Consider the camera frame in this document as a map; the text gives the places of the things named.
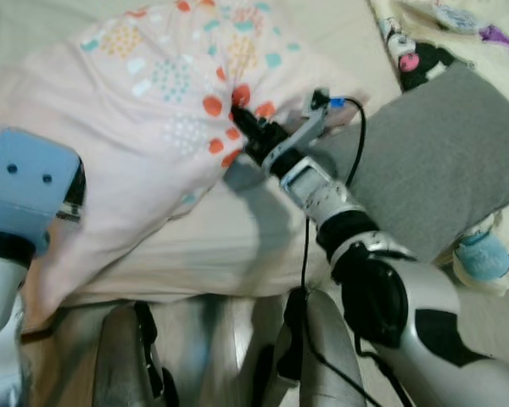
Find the pink pillow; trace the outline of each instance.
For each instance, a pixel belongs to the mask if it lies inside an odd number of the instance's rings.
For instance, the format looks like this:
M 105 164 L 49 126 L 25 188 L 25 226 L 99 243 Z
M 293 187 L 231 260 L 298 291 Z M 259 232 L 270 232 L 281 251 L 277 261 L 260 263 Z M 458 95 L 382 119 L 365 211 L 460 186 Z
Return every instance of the pink pillow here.
M 72 147 L 87 174 L 80 226 L 44 259 L 45 312 L 216 183 L 243 146 L 232 102 L 284 123 L 319 86 L 365 99 L 263 2 L 130 11 L 0 70 L 0 125 Z

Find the floor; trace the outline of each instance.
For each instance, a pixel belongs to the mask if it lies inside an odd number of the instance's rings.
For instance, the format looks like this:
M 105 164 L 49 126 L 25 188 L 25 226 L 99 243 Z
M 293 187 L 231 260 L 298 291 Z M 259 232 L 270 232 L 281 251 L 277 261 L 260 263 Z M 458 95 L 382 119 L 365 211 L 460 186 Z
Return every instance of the floor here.
M 338 298 L 337 290 L 330 291 Z M 509 293 L 486 297 L 460 287 L 460 331 L 472 348 L 509 362 Z M 207 295 L 153 307 L 160 359 L 173 374 L 181 406 L 248 406 L 260 348 L 272 342 L 283 298 Z M 31 405 L 89 406 L 102 319 L 112 306 L 73 309 L 53 337 L 24 346 L 31 360 Z M 361 360 L 366 390 L 385 406 L 400 405 L 371 361 Z M 283 406 L 298 405 L 298 391 Z

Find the black plush character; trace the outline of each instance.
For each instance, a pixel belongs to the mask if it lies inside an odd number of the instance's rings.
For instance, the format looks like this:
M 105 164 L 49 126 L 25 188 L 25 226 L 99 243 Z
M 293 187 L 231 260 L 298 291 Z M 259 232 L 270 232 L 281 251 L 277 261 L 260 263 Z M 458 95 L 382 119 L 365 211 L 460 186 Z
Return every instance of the black plush character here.
M 464 62 L 445 48 L 435 47 L 428 42 L 415 42 L 394 30 L 387 36 L 387 46 L 398 65 L 405 92 L 432 80 L 456 61 Z

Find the gray cushion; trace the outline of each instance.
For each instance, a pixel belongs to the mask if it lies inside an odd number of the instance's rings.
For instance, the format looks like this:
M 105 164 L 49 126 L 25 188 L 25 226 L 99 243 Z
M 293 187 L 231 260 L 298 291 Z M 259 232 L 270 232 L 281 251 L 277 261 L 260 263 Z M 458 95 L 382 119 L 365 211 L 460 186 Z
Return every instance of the gray cushion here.
M 359 125 L 310 149 L 342 180 Z M 351 191 L 379 225 L 434 259 L 468 227 L 509 204 L 509 102 L 460 64 L 367 122 Z

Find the white bedsheet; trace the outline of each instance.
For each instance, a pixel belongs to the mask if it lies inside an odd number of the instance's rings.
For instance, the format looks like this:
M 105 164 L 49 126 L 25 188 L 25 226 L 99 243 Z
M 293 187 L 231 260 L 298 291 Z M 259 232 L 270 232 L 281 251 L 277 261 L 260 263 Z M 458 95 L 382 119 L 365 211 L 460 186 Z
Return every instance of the white bedsheet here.
M 13 63 L 94 20 L 147 0 L 0 0 L 0 65 Z M 372 100 L 368 113 L 400 95 L 365 0 L 287 0 L 291 20 L 322 53 L 359 77 Z M 171 301 L 199 293 L 271 295 L 299 282 L 303 215 L 274 181 L 233 192 L 217 185 L 186 218 L 169 222 L 123 260 L 82 288 L 70 302 L 114 298 Z M 310 272 L 326 269 L 310 246 Z M 36 275 L 29 276 L 27 291 Z

